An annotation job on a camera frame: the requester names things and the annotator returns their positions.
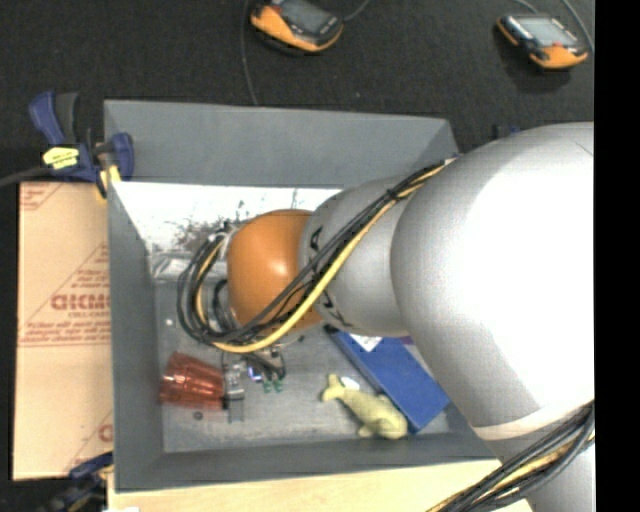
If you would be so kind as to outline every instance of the white label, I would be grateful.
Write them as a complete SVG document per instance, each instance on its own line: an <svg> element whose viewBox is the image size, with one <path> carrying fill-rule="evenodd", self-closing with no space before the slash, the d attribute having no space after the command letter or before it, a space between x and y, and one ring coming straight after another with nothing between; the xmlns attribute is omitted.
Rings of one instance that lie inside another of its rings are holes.
<svg viewBox="0 0 640 512"><path fill-rule="evenodd" d="M359 334L350 334L349 336L367 352L371 352L382 341L382 336L360 336Z"/></svg>

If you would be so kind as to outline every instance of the black carpet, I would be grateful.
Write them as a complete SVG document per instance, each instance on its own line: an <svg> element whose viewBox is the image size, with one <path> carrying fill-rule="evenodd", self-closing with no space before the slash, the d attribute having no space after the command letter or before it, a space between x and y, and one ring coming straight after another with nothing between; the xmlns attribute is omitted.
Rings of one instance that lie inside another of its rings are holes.
<svg viewBox="0 0 640 512"><path fill-rule="evenodd" d="M317 3L346 14L359 1ZM581 35L562 0L530 1ZM572 5L595 40L595 1ZM263 105L441 117L462 152L491 140L494 125L594 120L595 57L570 72L539 73L494 29L499 15L526 12L513 0L372 0L334 48L302 58L264 46L242 12L239 0L0 2L0 177L38 164L45 146L27 105L47 89L79 92L78 129L96 138L105 98L252 104L241 27ZM33 510L64 486L9 482L16 190L0 190L0 512Z"/></svg>

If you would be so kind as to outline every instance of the blue clamp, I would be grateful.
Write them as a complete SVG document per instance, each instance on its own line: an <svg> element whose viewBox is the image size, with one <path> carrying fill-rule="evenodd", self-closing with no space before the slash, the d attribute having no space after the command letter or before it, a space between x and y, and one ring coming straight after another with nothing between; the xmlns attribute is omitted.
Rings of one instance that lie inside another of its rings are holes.
<svg viewBox="0 0 640 512"><path fill-rule="evenodd" d="M108 176L108 171L113 166L117 168L117 179L127 181L133 176L133 143L127 133L116 133L93 150L79 143L73 129L76 99L76 93L56 96L54 91L43 92L29 103L29 115L52 146L43 156L51 174L64 181L95 183L106 196L106 180L114 177Z"/></svg>

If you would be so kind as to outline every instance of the yellow cable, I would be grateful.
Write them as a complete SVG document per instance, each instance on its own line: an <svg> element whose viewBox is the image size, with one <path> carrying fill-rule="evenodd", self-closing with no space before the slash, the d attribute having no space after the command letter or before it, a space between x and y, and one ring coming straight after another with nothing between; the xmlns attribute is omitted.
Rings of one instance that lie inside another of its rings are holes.
<svg viewBox="0 0 640 512"><path fill-rule="evenodd" d="M384 215L387 210L389 210L395 201L387 203L382 207L382 209L360 230L360 232L353 237L353 239L347 244L347 246L342 250L342 252L336 258L326 274L322 276L316 287L311 291L311 293L307 296L307 298L300 304L300 306L296 309L296 311L280 326L277 330L275 330L272 334L267 336L266 338L256 341L255 343L251 343L250 345L230 345L229 343L221 343L214 342L213 345L218 347L220 350L225 350L227 352L233 352L236 354L246 354L249 352L254 352L256 350L260 350L262 348L268 347L272 345L276 341L278 341L282 336L284 336L287 332L289 332L292 327L302 318L302 316L313 306L313 303L318 300L324 289L329 285L331 280L335 277L340 270L340 267L344 264L349 255L356 248L362 237L373 227L373 225L378 221L382 215Z"/></svg>
<svg viewBox="0 0 640 512"><path fill-rule="evenodd" d="M435 169L432 169L429 172L426 172L422 176L419 176L415 180L413 180L411 182L412 184L411 187L407 188L406 190L403 190L401 193L397 195L398 199L402 199L411 195L413 192L421 188L428 178L440 172L444 167L445 167L444 165L439 166ZM338 255L336 260L331 264L331 266L327 270L327 273L320 279L316 287L311 291L311 293L307 296L307 298L300 304L300 306L298 306L298 308L293 312L293 314L285 322L283 322L283 324L276 331L274 331L272 334L270 334L266 338L260 341L253 342L248 345L232 345L230 343L223 343L223 342L213 342L213 345L219 348L220 350L224 350L226 352L232 352L236 354L246 354L249 352L254 352L256 350L260 350L262 348L268 347L269 345L272 345L273 343L278 341L280 338L282 338L285 334L287 334L293 328L293 326L302 318L302 316L309 309L311 309L314 302L320 297L322 292L325 290L325 288L329 285L331 280L338 273L338 270L340 270L340 268L342 267L342 265L344 265L347 258L354 251L358 243L360 243L360 241L362 240L362 237L397 202L398 202L397 199L392 199L387 204L385 204L380 209L380 211L374 217L372 217L372 219L360 230L360 232L357 235L355 235L353 239L349 241L347 246L342 250L342 252ZM205 264L201 266L201 270L200 270L200 273L198 274L198 277L202 275L202 269L205 268L207 264L211 261L213 256L217 254L218 249L219 247L216 248L214 253L207 259ZM196 295L197 297L196 313L198 314L198 316L203 322L206 322L206 316L204 315L204 309L201 303L201 287L198 288L198 290L196 290L196 294L197 294Z"/></svg>

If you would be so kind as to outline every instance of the yellow toy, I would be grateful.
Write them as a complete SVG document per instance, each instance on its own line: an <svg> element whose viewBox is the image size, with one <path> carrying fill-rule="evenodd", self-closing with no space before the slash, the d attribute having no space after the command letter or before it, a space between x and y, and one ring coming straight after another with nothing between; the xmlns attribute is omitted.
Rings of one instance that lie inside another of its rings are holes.
<svg viewBox="0 0 640 512"><path fill-rule="evenodd" d="M322 401L338 398L364 423L358 430L361 437L375 434L387 439L407 435L407 420L385 395L373 396L358 389L345 387L337 375L329 375L329 386L322 393Z"/></svg>

